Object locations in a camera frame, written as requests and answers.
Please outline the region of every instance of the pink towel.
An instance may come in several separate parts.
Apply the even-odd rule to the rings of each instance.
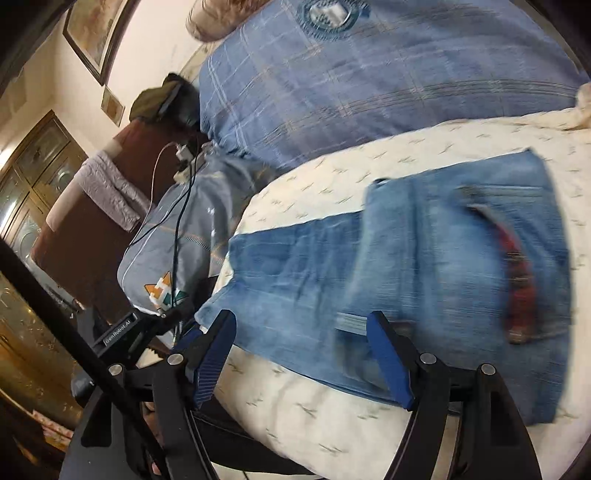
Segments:
[[[121,174],[103,150],[88,158],[72,181],[127,232],[150,211],[150,201]]]

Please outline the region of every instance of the black cable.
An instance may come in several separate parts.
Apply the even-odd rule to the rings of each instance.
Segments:
[[[187,191],[186,191],[186,192],[184,192],[184,193],[183,193],[183,194],[182,194],[182,195],[181,195],[179,198],[177,198],[177,199],[175,200],[175,202],[173,203],[172,207],[170,207],[170,210],[168,211],[168,213],[167,213],[166,215],[164,215],[164,218],[162,218],[162,220],[160,220],[160,221],[159,221],[158,223],[156,223],[155,225],[153,225],[153,226],[151,226],[150,228],[148,228],[148,230],[146,230],[146,232],[145,232],[145,233],[144,233],[142,236],[140,236],[138,239],[136,239],[136,240],[134,240],[133,242],[131,242],[127,248],[130,248],[130,247],[134,246],[135,244],[137,244],[137,243],[141,242],[141,241],[142,241],[142,240],[143,240],[143,239],[146,237],[146,235],[149,235],[149,234],[150,234],[150,232],[152,232],[154,229],[156,229],[156,228],[158,228],[160,225],[162,225],[162,224],[163,224],[163,223],[164,223],[164,222],[167,220],[167,218],[170,216],[170,214],[173,212],[174,208],[175,208],[175,207],[178,205],[178,203],[179,203],[179,202],[180,202],[180,201],[181,201],[183,198],[185,198],[185,196],[186,196],[188,193],[189,193],[189,191],[187,190]]]
[[[191,163],[189,163],[189,189],[187,191],[189,194],[185,198],[185,201],[183,203],[183,208],[181,208],[181,212],[178,214],[177,225],[174,229],[173,271],[172,271],[171,282],[170,282],[170,289],[171,289],[171,295],[172,295],[172,299],[170,301],[171,307],[176,306],[176,298],[174,295],[174,290],[176,289],[177,270],[178,270],[178,229],[180,227],[181,219],[183,218],[184,211],[187,208],[187,204],[189,203],[189,198],[191,197],[191,189],[193,188],[194,181],[195,181],[195,176],[194,176],[193,170],[191,169]]]
[[[189,203],[189,198],[191,197],[191,190],[193,189],[193,185],[195,185],[195,177],[197,176],[197,164],[195,164],[195,170],[191,170],[191,162],[189,162],[189,189],[187,190],[188,195],[185,198],[185,202],[183,204],[183,208],[181,212],[178,214],[176,228],[174,230],[174,252],[173,252],[173,270],[171,274],[171,281],[170,281],[170,290],[171,290],[171,307],[176,306],[176,284],[177,284],[177,270],[178,270],[178,229],[180,228],[181,218],[183,217],[184,211]],[[184,321],[182,320],[177,325],[175,325],[173,330],[173,339],[174,343],[176,344],[178,340],[182,337],[184,329]]]

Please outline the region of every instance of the blue gripper pad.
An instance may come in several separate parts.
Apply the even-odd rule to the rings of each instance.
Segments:
[[[400,360],[394,345],[392,345],[380,325],[375,312],[370,313],[368,316],[366,335],[369,346],[386,380],[392,400],[408,410],[414,402],[408,370],[402,364],[402,360]]]
[[[211,399],[235,338],[236,317],[230,315],[207,350],[201,365],[195,370],[193,376],[193,385],[195,387],[193,403],[197,408],[200,408],[204,402]]]

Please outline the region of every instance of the white cable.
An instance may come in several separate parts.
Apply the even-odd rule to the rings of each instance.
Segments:
[[[169,142],[165,146],[162,147],[162,150],[160,150],[160,153],[158,154],[158,157],[156,158],[156,163],[154,164],[154,172],[152,173],[152,188],[150,190],[150,211],[148,213],[146,213],[146,216],[144,217],[144,221],[139,226],[139,230],[134,235],[133,240],[131,242],[129,242],[130,245],[135,242],[135,239],[138,237],[139,233],[142,231],[142,228],[144,227],[146,220],[148,219],[148,215],[152,211],[152,202],[154,201],[154,180],[156,179],[156,167],[158,167],[158,162],[160,161],[160,157],[162,156],[162,153],[164,152],[164,150],[166,150],[168,147],[172,147],[172,146],[177,147],[177,149],[180,148],[180,145],[178,143]],[[129,250],[129,245],[125,249],[125,253],[127,253],[127,250]]]

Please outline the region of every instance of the black metal bar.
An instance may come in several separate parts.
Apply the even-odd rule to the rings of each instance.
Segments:
[[[164,452],[140,415],[139,409],[73,325],[63,316],[61,310],[49,294],[43,290],[33,274],[4,241],[0,241],[0,270],[74,360],[90,375],[95,384],[119,411],[128,418],[144,440],[145,446],[160,472],[168,478]]]

